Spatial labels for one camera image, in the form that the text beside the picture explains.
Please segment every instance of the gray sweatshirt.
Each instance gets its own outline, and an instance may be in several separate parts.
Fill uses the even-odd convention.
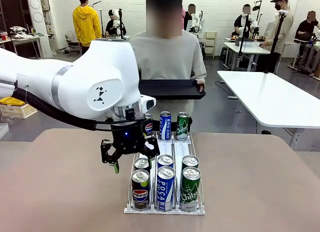
[[[286,14],[286,17],[283,20],[283,23],[282,23],[282,26],[280,29],[280,34],[278,37],[278,41],[277,41],[275,49],[274,49],[274,52],[279,53],[279,54],[282,54],[282,50],[284,49],[285,43],[287,40],[287,36],[288,36],[289,31],[292,27],[292,24],[294,23],[293,14],[291,13],[289,8],[287,9],[287,11],[288,11],[288,13]],[[279,19],[280,19],[280,14],[278,14],[275,17],[275,21],[273,22],[272,30],[270,30],[270,32],[266,38],[269,46],[266,47],[265,49],[268,51],[271,51],[272,45],[274,43],[274,38],[275,38],[277,29],[278,29]]]
[[[138,33],[129,40],[143,80],[198,80],[205,81],[207,71],[203,62],[198,38],[182,30],[182,36],[163,39]],[[161,111],[169,111],[172,121],[179,112],[192,115],[193,100],[157,100],[150,110],[154,120]]]

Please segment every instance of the yellow hoodie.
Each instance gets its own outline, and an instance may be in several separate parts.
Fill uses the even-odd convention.
[[[78,41],[89,47],[91,41],[101,38],[98,13],[90,6],[78,6],[73,11],[73,24]]]

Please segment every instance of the black tray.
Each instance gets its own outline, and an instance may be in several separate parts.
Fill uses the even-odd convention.
[[[206,92],[199,92],[198,86],[192,79],[143,79],[139,82],[140,93],[156,100],[200,100]]]

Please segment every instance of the black shirt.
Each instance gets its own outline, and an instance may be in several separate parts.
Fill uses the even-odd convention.
[[[184,17],[184,30],[187,30],[187,26],[188,26],[188,21],[192,20],[192,16],[189,14],[189,12],[185,12],[185,17]]]
[[[236,18],[236,20],[235,20],[235,22],[234,22],[234,27],[239,27],[239,28],[242,27],[242,25],[241,25],[241,19],[242,19],[242,15],[239,15],[239,17]],[[245,38],[249,38],[250,26],[251,26],[251,21],[248,20],[248,22],[246,23],[246,28],[245,28],[246,32],[243,33],[243,36],[244,36]]]
[[[315,26],[317,26],[318,24],[319,24],[318,21],[312,21],[311,23],[309,23],[307,20],[302,21],[298,29],[296,30],[295,38],[297,38],[299,31],[306,32],[306,33],[313,33]]]
[[[106,25],[105,31],[108,32],[109,36],[113,36],[117,34],[117,28],[114,28],[114,21],[111,19]],[[127,33],[125,25],[123,25],[123,35],[125,36]]]

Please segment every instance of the green can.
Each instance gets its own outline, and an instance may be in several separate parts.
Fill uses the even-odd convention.
[[[185,141],[188,138],[189,114],[186,112],[178,113],[176,119],[176,139]]]
[[[180,208],[185,212],[197,210],[198,188],[201,179],[201,172],[195,167],[186,167],[182,171],[180,188]]]
[[[184,169],[187,167],[198,168],[199,167],[199,159],[191,154],[184,156],[182,158],[182,170],[181,171],[184,171]]]

